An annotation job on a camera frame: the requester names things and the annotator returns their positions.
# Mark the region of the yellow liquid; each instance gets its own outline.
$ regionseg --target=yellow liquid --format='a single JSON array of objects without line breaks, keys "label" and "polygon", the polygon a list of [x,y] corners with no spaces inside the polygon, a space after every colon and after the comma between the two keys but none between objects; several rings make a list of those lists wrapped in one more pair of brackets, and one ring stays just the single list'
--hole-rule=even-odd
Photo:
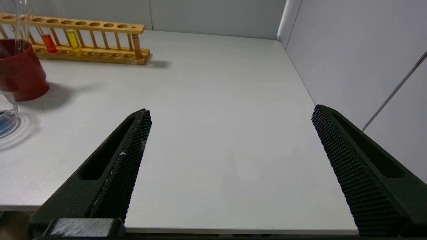
[{"label": "yellow liquid", "polygon": [[80,46],[80,43],[76,38],[76,32],[74,30],[68,30],[67,34],[68,34],[68,38],[70,39],[73,52],[82,53],[82,47]]}]

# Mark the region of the red beaker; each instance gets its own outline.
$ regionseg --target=red beaker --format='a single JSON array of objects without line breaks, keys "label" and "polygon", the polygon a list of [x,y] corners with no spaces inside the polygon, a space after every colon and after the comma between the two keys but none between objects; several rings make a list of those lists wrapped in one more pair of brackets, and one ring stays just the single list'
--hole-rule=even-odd
[{"label": "red beaker", "polygon": [[11,93],[17,101],[38,98],[49,90],[32,45],[27,41],[23,44],[26,50],[14,56],[15,40],[0,39],[0,90]]}]

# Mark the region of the red liquid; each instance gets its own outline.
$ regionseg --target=red liquid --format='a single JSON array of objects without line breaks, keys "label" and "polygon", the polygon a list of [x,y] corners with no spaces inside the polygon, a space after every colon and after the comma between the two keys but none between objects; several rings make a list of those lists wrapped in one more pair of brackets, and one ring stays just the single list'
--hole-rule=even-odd
[{"label": "red liquid", "polygon": [[46,45],[48,52],[55,53],[56,51],[58,51],[55,47],[55,44],[53,43],[53,40],[50,34],[43,35],[43,42]]}]

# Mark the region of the table surface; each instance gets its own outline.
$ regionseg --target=table surface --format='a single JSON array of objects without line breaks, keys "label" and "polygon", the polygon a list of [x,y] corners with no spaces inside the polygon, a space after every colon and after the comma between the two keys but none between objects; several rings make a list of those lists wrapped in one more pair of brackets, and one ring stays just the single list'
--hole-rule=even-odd
[{"label": "table surface", "polygon": [[357,234],[280,43],[146,31],[147,66],[41,61],[50,82],[0,139],[0,211],[34,211],[130,113],[152,130],[129,232]]}]

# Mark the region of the glass test tube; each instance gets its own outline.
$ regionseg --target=glass test tube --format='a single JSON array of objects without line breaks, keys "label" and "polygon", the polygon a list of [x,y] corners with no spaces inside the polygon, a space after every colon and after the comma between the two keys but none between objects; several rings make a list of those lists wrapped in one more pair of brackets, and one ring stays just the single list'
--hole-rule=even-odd
[{"label": "glass test tube", "polygon": [[82,46],[80,46],[79,40],[77,40],[76,31],[67,30],[68,38],[71,42],[71,47],[73,48],[73,52],[82,53]]},{"label": "glass test tube", "polygon": [[50,53],[57,52],[58,50],[56,49],[56,46],[53,43],[52,36],[50,35],[49,30],[45,27],[36,27],[36,29],[39,35],[41,36],[41,39],[43,40],[44,45],[47,48],[47,51]]}]

